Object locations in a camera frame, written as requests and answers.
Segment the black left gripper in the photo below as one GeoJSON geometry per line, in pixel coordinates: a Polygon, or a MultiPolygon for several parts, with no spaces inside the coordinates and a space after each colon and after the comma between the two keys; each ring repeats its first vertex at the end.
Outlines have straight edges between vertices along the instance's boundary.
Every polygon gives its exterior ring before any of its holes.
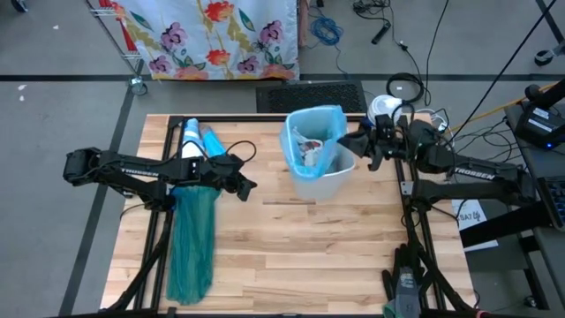
{"type": "Polygon", "coordinates": [[[202,164],[202,185],[237,193],[241,201],[247,201],[248,191],[257,184],[244,177],[240,169],[244,161],[237,155],[216,155],[208,157],[202,164]]]}

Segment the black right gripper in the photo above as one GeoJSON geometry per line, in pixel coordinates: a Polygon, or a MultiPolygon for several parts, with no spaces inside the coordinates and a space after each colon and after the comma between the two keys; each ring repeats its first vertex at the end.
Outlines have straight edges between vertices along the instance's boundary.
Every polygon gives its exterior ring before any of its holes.
{"type": "Polygon", "coordinates": [[[410,154],[409,146],[409,123],[410,120],[401,115],[395,124],[395,135],[389,140],[377,138],[375,126],[372,126],[368,118],[362,119],[362,129],[345,134],[337,142],[349,149],[358,157],[370,157],[371,163],[368,165],[369,171],[377,171],[380,168],[383,157],[407,159],[410,154]]]}

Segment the white plastic trash bin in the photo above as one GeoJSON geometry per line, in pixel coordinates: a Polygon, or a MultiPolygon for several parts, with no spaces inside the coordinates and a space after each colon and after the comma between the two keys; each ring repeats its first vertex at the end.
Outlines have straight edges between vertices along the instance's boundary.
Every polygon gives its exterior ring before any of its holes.
{"type": "Polygon", "coordinates": [[[356,161],[353,154],[339,144],[336,158],[321,178],[307,182],[294,178],[291,173],[290,175],[295,192],[299,198],[321,201],[330,199],[339,192],[355,166],[356,161]]]}

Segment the blue plastic bin liner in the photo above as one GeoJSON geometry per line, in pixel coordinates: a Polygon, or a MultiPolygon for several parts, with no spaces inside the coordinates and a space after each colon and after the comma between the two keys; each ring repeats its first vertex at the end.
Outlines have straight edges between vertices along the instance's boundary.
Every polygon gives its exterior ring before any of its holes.
{"type": "Polygon", "coordinates": [[[337,141],[347,133],[347,117],[340,106],[327,105],[290,113],[279,134],[281,149],[290,173],[300,181],[314,181],[325,175],[337,156],[337,141]],[[322,155],[314,167],[304,166],[301,150],[292,139],[296,127],[306,138],[323,142],[322,155]]]}

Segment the blue folded bag pack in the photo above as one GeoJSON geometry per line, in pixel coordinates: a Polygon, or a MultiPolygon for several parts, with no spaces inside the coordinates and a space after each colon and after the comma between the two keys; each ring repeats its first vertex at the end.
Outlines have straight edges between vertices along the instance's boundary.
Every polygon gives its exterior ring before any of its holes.
{"type": "Polygon", "coordinates": [[[204,143],[207,154],[210,157],[224,155],[226,153],[226,148],[217,137],[215,131],[209,125],[200,125],[200,136],[204,143]]]}

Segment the teal mesh bag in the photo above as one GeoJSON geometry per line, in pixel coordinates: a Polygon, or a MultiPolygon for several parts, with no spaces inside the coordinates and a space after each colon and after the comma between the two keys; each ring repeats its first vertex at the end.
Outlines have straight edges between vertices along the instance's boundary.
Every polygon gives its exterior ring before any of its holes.
{"type": "Polygon", "coordinates": [[[173,191],[176,199],[166,297],[183,306],[201,302],[211,288],[215,257],[215,201],[204,186],[173,191]]]}

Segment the white printed sheet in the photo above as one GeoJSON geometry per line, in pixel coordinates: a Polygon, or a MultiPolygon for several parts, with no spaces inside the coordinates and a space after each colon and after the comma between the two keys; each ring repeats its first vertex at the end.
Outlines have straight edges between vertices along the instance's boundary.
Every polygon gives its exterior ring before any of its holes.
{"type": "MultiPolygon", "coordinates": [[[[478,223],[483,223],[484,221],[487,220],[485,212],[480,206],[478,200],[469,200],[469,201],[452,200],[452,207],[458,219],[459,231],[465,230],[478,223]]],[[[463,250],[466,253],[468,253],[478,250],[495,248],[497,246],[498,246],[498,241],[491,240],[475,246],[465,247],[463,250]]]]}

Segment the grey work glove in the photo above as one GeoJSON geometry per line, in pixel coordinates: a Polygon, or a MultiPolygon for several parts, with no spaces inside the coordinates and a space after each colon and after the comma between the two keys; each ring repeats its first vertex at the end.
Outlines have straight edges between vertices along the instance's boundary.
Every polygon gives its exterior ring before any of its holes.
{"type": "Polygon", "coordinates": [[[399,269],[394,309],[396,318],[419,318],[419,289],[410,267],[404,266],[399,269]]]}

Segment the floral print curtain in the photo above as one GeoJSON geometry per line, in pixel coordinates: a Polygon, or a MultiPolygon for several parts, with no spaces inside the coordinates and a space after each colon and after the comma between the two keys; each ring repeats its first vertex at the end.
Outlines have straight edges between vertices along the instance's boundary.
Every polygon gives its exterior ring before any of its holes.
{"type": "Polygon", "coordinates": [[[296,80],[298,0],[111,0],[155,80],[296,80]]]}

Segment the black crossbar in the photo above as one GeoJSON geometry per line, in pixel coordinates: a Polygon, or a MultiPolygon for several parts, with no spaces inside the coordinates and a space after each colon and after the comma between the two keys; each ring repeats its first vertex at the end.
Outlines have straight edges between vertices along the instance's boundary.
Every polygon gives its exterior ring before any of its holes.
{"type": "Polygon", "coordinates": [[[542,201],[508,212],[460,231],[463,247],[507,237],[536,227],[552,226],[553,221],[542,201]]]}

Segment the black device box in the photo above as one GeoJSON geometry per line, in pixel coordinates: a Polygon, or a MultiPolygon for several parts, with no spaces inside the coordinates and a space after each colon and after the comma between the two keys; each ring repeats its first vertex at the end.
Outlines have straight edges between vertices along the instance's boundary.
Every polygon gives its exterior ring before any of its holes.
{"type": "Polygon", "coordinates": [[[565,144],[565,117],[528,105],[518,119],[515,135],[542,149],[565,144]]]}

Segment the grey desk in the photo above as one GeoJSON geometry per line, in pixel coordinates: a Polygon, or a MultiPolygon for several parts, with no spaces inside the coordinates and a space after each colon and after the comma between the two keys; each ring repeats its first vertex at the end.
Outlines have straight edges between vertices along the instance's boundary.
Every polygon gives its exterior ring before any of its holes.
{"type": "MultiPolygon", "coordinates": [[[[523,159],[534,180],[545,177],[565,177],[565,145],[553,151],[533,148],[528,142],[517,139],[523,159]]],[[[558,295],[560,304],[554,309],[555,317],[565,316],[565,231],[553,227],[536,227],[533,230],[541,257],[551,277],[550,286],[558,295]]]]}

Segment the black keyboard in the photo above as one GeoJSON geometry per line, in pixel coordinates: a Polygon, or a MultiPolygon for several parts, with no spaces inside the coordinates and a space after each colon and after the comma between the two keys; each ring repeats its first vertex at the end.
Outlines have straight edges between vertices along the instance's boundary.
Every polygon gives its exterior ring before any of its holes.
{"type": "Polygon", "coordinates": [[[539,195],[553,227],[565,231],[565,176],[538,178],[539,195]]]}

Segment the black stand leg with caster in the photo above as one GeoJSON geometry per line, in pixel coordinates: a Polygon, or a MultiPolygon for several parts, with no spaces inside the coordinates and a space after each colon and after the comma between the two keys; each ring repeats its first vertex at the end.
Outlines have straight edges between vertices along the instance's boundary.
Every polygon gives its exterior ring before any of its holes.
{"type": "Polygon", "coordinates": [[[534,63],[537,66],[545,66],[550,64],[555,57],[565,56],[565,36],[557,26],[552,14],[549,12],[545,0],[535,0],[535,2],[542,12],[546,11],[544,19],[557,41],[557,45],[552,49],[543,49],[534,56],[534,63]]]}

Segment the wooden post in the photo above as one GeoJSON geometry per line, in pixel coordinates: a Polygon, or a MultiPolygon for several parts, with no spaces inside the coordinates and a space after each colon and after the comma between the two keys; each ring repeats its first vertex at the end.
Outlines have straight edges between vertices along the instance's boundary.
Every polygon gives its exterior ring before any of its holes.
{"type": "Polygon", "coordinates": [[[298,46],[306,45],[308,31],[309,0],[298,0],[298,46]]]}

